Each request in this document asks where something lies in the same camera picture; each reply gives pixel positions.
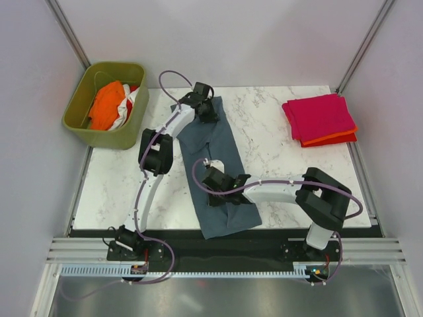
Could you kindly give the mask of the blue-grey t-shirt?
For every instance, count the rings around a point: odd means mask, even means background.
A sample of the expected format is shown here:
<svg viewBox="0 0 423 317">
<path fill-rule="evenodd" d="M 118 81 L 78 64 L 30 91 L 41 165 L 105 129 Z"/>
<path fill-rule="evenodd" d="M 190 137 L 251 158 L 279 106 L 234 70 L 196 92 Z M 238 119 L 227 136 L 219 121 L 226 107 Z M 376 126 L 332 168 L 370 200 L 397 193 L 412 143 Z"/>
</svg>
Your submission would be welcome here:
<svg viewBox="0 0 423 317">
<path fill-rule="evenodd" d="M 197 186 L 192 177 L 192 166 L 199 159 L 220 160 L 230 176 L 245 172 L 222 98 L 213 98 L 212 104 L 219 116 L 218 122 L 202 123 L 196 118 L 177 136 L 192 203 L 205 239 L 227 236 L 262 224 L 254 204 L 209 206 L 208 194 Z"/>
</svg>

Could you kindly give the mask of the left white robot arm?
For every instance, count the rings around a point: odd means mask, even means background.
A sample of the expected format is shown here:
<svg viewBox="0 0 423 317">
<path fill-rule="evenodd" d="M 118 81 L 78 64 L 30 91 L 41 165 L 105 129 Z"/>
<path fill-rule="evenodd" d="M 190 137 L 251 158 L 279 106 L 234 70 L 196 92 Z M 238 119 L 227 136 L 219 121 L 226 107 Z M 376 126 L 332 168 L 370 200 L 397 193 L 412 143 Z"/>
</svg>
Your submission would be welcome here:
<svg viewBox="0 0 423 317">
<path fill-rule="evenodd" d="M 216 123 L 218 115 L 212 99 L 214 89 L 197 82 L 191 92 L 176 101 L 176 107 L 163 125 L 157 129 L 145 129 L 141 134 L 139 167 L 141 185 L 135 197 L 133 211 L 124 224 L 114 231 L 109 242 L 107 260 L 140 260 L 145 252 L 139 235 L 147 228 L 147 218 L 157 188 L 173 165 L 173 141 L 196 118 L 202 123 Z"/>
</svg>

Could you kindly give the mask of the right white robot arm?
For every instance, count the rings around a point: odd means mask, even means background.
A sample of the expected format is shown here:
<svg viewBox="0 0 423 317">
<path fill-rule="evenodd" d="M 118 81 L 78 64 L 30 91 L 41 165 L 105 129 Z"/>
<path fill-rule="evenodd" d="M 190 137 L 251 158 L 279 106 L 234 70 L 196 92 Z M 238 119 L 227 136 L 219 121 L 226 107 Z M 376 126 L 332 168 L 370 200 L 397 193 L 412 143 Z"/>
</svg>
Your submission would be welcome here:
<svg viewBox="0 0 423 317">
<path fill-rule="evenodd" d="M 327 251 L 335 232 L 342 229 L 352 192 L 318 168 L 287 180 L 240 174 L 233 178 L 208 167 L 201 185 L 206 191 L 233 205 L 280 202 L 297 205 L 312 220 L 303 243 L 304 255 L 317 260 Z"/>
</svg>

